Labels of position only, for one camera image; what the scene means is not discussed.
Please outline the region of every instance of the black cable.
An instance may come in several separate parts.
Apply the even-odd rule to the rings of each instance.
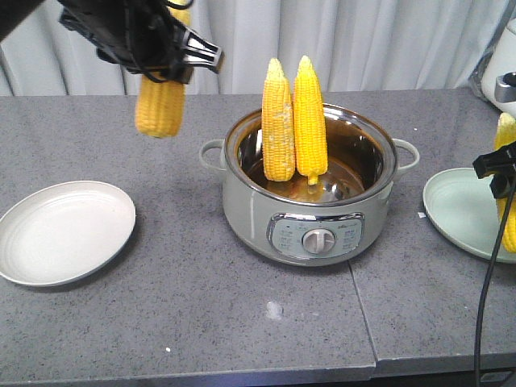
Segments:
[[[135,7],[132,2],[125,1],[125,19],[126,19],[126,45],[129,53],[131,54],[131,59],[134,62],[138,71],[140,71],[145,77],[149,78],[151,81],[155,83],[163,83],[167,81],[167,79],[160,79],[155,77],[148,68],[141,63],[137,54],[135,54],[134,47],[134,34],[135,34]]]
[[[482,286],[481,297],[478,303],[478,313],[476,315],[476,330],[475,330],[475,350],[473,353],[474,367],[475,367],[475,385],[481,387],[481,337],[482,337],[482,322],[484,320],[484,309],[485,299],[487,298],[487,292],[489,289],[489,283],[491,282],[491,276],[493,275],[494,264],[498,257],[498,251],[501,246],[501,239],[506,229],[507,219],[509,218],[510,207],[513,203],[514,192],[516,192],[516,178],[512,179],[510,185],[509,196],[507,197],[506,208],[503,211],[503,215],[500,221],[500,228],[498,228],[498,235],[494,243],[493,252],[491,253],[491,259],[489,261],[489,267],[485,274],[484,284]]]
[[[176,10],[186,10],[192,6],[192,4],[194,3],[194,0],[189,0],[189,2],[187,2],[186,4],[178,4],[176,2],[170,2],[167,0],[163,1],[163,3],[166,6],[169,6],[170,8],[174,8]]]

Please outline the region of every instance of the stainless steel pot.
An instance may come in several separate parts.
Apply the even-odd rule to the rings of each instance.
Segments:
[[[381,233],[393,183],[419,162],[416,147],[375,122],[325,105],[328,172],[316,186],[298,174],[287,182],[263,174],[260,110],[239,120],[226,139],[205,143],[201,164],[223,179],[223,208],[247,245],[287,264],[322,266],[361,253]],[[206,153],[221,149],[219,165]],[[398,165],[397,149],[414,160]]]

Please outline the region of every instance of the yellow corn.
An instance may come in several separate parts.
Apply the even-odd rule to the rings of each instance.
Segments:
[[[296,170],[292,98],[278,59],[268,64],[261,110],[264,173],[270,181],[288,181]]]
[[[508,113],[501,113],[498,120],[497,134],[494,138],[494,149],[516,141],[516,119]],[[506,208],[507,198],[497,199],[498,217],[501,218]],[[510,207],[506,229],[501,240],[508,252],[516,252],[516,206]]]
[[[185,0],[175,0],[175,2],[184,4]],[[173,17],[185,25],[190,24],[188,10],[169,9]],[[155,83],[143,76],[136,102],[136,128],[153,137],[175,136],[181,128],[184,106],[184,84],[175,81]]]
[[[308,177],[308,184],[328,169],[326,125],[323,96],[310,58],[301,58],[293,90],[293,127],[298,172]]]

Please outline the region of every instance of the pot rim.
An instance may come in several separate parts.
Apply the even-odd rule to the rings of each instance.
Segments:
[[[354,204],[357,202],[362,202],[365,199],[371,198],[381,192],[389,183],[391,183],[394,179],[394,176],[397,171],[397,151],[394,145],[392,137],[383,129],[378,123],[372,121],[364,117],[361,114],[356,113],[353,110],[349,110],[343,108],[338,105],[324,103],[324,116],[325,118],[330,119],[345,119],[349,121],[350,118],[355,122],[363,122],[367,126],[374,128],[375,131],[380,135],[380,138],[385,141],[384,147],[385,152],[390,152],[390,155],[393,158],[393,163],[391,168],[384,169],[381,172],[381,175],[378,177],[377,181],[375,181],[369,188],[367,188],[363,193],[360,193],[351,198],[346,198],[342,200],[335,200],[333,202],[300,202],[297,200],[293,200],[290,198],[283,197],[281,195],[275,194],[273,192],[268,191],[261,185],[256,184],[241,168],[238,162],[238,157],[236,156],[236,149],[240,146],[242,139],[239,139],[238,134],[241,134],[245,124],[254,119],[260,117],[261,109],[257,109],[252,111],[251,113],[243,116],[233,127],[229,130],[226,135],[226,139],[224,140],[223,152],[226,161],[226,165],[229,170],[234,173],[239,180],[241,180],[247,187],[255,190],[256,192],[263,194],[264,196],[271,198],[273,200],[277,200],[279,202],[294,204],[298,206],[309,206],[309,207],[337,207],[344,206],[349,204]]]

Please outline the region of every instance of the control panel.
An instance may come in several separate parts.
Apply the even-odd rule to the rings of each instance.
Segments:
[[[268,241],[284,256],[302,260],[331,258],[354,250],[360,243],[364,215],[336,216],[275,214]]]

